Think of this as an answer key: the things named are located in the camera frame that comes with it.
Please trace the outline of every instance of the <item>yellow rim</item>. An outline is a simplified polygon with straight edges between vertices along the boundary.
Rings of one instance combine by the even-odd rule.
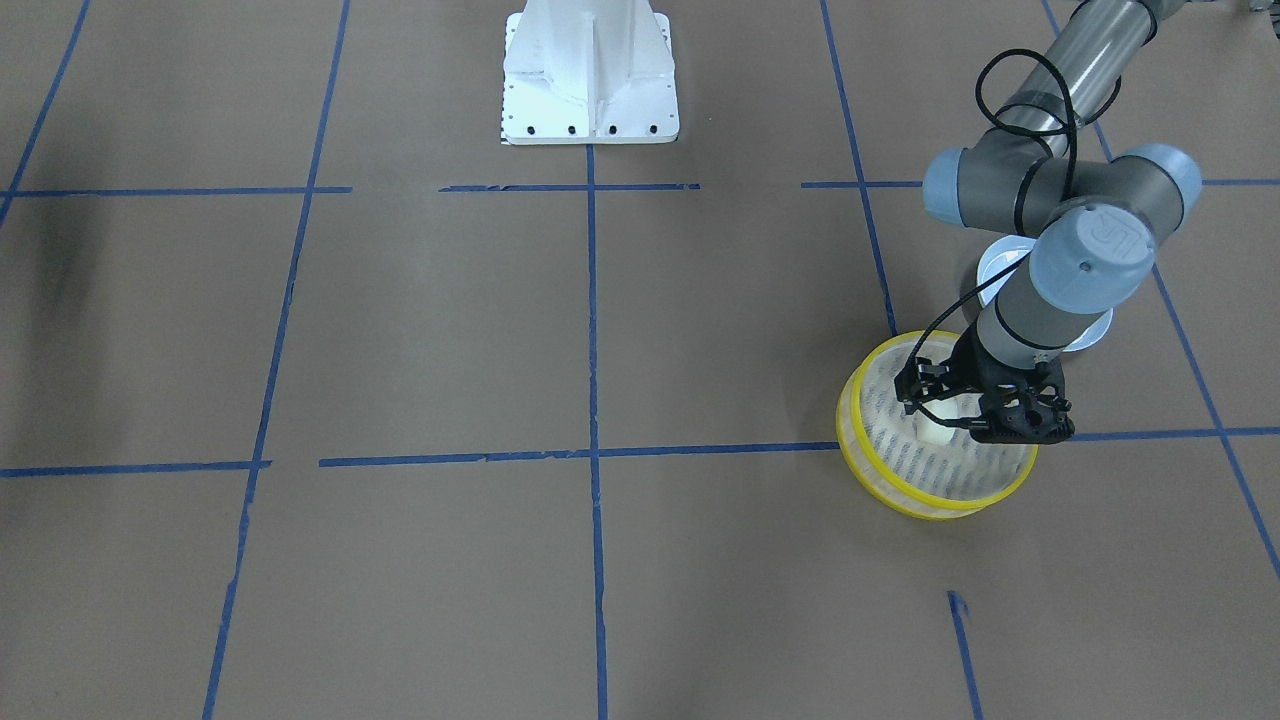
[[[923,331],[916,331],[914,333],[901,334],[882,342],[879,347],[873,350],[872,354],[867,356],[867,360],[864,360],[863,364],[858,366],[858,370],[854,372],[852,378],[850,378],[850,382],[845,386],[846,387],[845,392],[849,393],[847,397],[849,413],[852,416],[854,436],[858,438],[858,446],[861,448],[863,454],[867,456],[867,460],[872,464],[872,466],[876,468],[876,470],[886,480],[888,480],[890,484],[892,484],[895,488],[901,491],[902,495],[910,497],[911,500],[942,510],[980,510],[983,507],[987,507],[988,505],[995,505],[996,502],[1000,502],[1001,500],[1009,497],[1015,489],[1018,489],[1019,486],[1023,484],[1023,480],[1025,480],[1027,475],[1030,474],[1032,466],[1036,465],[1036,457],[1039,454],[1038,447],[1036,447],[1034,445],[1030,446],[1030,455],[1027,457],[1027,464],[1023,466],[1021,473],[1019,473],[1018,477],[1014,478],[1014,482],[1010,483],[1010,486],[1006,487],[1005,489],[1000,491],[993,496],[984,497],[982,500],[951,500],[948,497],[938,497],[936,495],[929,495],[924,491],[920,491],[913,487],[906,480],[904,480],[901,477],[899,477],[897,473],[891,470],[888,465],[886,465],[884,461],[881,460],[879,455],[876,452],[876,447],[872,445],[870,437],[867,436],[867,427],[863,424],[863,409],[861,409],[863,375],[867,374],[867,369],[870,366],[872,361],[876,360],[876,357],[878,357],[882,352],[901,342],[916,340],[918,337],[920,337]],[[946,331],[933,331],[933,333],[931,334],[951,340],[959,340],[960,337],[955,333],[950,333]],[[863,487],[870,491],[870,493],[874,495],[882,502],[886,502],[891,505],[895,510],[911,515],[913,518],[922,518],[927,520],[950,519],[950,518],[933,518],[928,515],[920,515],[919,512],[913,512],[910,510],[901,507],[896,502],[890,501],[883,495],[881,495],[879,491],[874,489],[872,487],[872,483],[867,478],[864,478],[861,473],[858,471],[856,459],[849,451],[847,445],[841,442],[840,450],[845,456],[845,461],[849,462],[849,466],[854,470],[854,474],[858,475],[858,479],[863,483]]]

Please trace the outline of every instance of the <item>white bracket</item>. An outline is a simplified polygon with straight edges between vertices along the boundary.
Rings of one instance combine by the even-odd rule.
[[[680,133],[671,20],[649,0],[529,0],[507,18],[502,140],[671,142]]]

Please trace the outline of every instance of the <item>gray robot arm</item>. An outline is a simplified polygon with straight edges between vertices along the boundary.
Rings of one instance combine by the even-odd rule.
[[[1156,250],[1196,204],[1202,178],[1185,152],[1167,145],[1073,164],[1062,158],[1068,135],[1043,133],[1087,124],[1105,109],[1120,72],[1184,1],[1085,0],[1044,55],[1061,77],[1037,67],[989,115],[997,127],[973,147],[933,160],[923,183],[931,215],[1039,240],[946,363],[922,359],[904,369],[897,389],[909,413],[978,392],[983,416],[948,424],[980,442],[1071,436],[1059,355],[1138,290]]]

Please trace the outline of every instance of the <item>light blue joint cap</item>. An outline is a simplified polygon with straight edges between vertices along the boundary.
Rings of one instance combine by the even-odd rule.
[[[1146,158],[1169,173],[1169,177],[1174,178],[1174,183],[1178,184],[1178,192],[1183,193],[1184,218],[1199,200],[1201,188],[1204,187],[1204,176],[1201,174],[1199,165],[1190,155],[1172,145],[1151,142],[1139,145],[1120,156]]]
[[[1156,240],[1128,210],[1091,202],[1044,228],[1029,260],[1041,297],[1059,310],[1089,315],[1138,290],[1156,261]]]
[[[924,172],[924,211],[934,219],[965,227],[960,217],[960,155],[964,147],[943,150]]]

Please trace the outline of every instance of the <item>silver tube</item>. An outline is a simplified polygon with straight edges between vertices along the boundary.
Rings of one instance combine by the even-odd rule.
[[[1116,78],[1153,29],[1151,13],[1135,0],[1092,0],[1080,8],[1044,54],[1066,79],[1076,115],[1088,118],[1102,106]],[[1029,131],[1057,129],[1062,127],[1057,120],[1064,115],[1061,96],[1048,70],[1037,67],[1011,97],[1028,104],[1014,105],[998,118]],[[1044,140],[1055,155],[1066,151],[1065,136]]]

